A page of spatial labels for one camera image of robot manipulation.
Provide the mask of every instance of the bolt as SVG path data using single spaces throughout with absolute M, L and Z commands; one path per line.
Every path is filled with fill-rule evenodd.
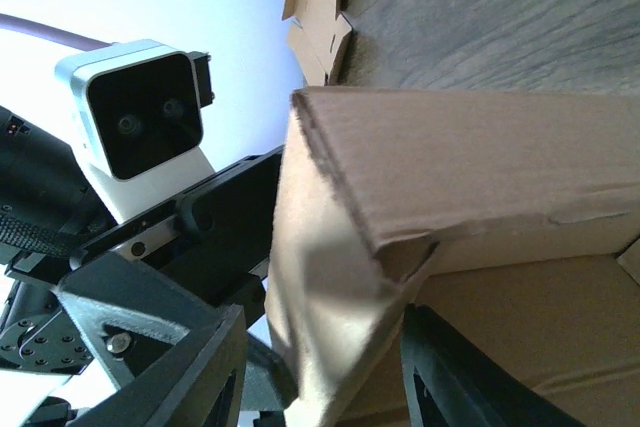
M 114 354 L 124 354 L 131 347 L 133 339 L 127 332 L 121 332 L 107 339 L 107 350 Z
M 136 257 L 141 257 L 147 251 L 147 246 L 142 242 L 136 242 L 131 246 L 131 255 L 135 255 Z

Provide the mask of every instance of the cardboard box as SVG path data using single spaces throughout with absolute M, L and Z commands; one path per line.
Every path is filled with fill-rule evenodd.
M 287 42 L 307 83 L 335 83 L 352 32 L 340 0 L 285 0 L 282 20 L 294 16 Z
M 635 423 L 638 100 L 311 88 L 293 103 L 267 294 L 300 385 L 287 425 L 408 425 L 396 334 L 416 298 L 587 425 Z

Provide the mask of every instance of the camera lens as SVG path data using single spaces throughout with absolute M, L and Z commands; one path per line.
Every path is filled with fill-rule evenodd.
M 167 100 L 162 106 L 162 116 L 165 119 L 180 120 L 184 115 L 184 105 L 176 99 Z
M 127 114 L 118 121 L 118 132 L 125 137 L 137 137 L 142 133 L 142 122 L 135 115 Z

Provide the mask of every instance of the wooden floor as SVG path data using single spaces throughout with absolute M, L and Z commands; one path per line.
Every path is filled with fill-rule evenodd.
M 640 93 L 640 0 L 344 0 L 340 83 Z

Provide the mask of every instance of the white camera housing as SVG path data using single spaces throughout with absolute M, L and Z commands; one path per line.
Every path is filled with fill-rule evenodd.
M 185 52 L 153 40 L 114 44 L 61 60 L 55 75 L 73 96 L 79 152 L 110 177 L 131 180 L 202 140 L 195 66 Z M 169 101 L 185 104 L 181 120 L 163 120 L 162 105 Z M 125 114 L 146 120 L 142 141 L 119 135 L 116 125 Z
M 61 60 L 55 68 L 56 78 L 71 94 L 71 117 L 79 134 L 70 142 L 71 148 L 91 186 L 118 223 L 135 217 L 214 173 L 197 146 L 129 180 L 119 178 L 109 162 L 100 126 L 87 96 L 91 81 L 105 73 L 144 65 L 172 55 L 187 57 L 184 52 L 159 42 L 140 40 L 79 53 Z M 197 93 L 193 62 L 189 61 Z M 196 115 L 201 123 L 198 95 L 196 99 Z

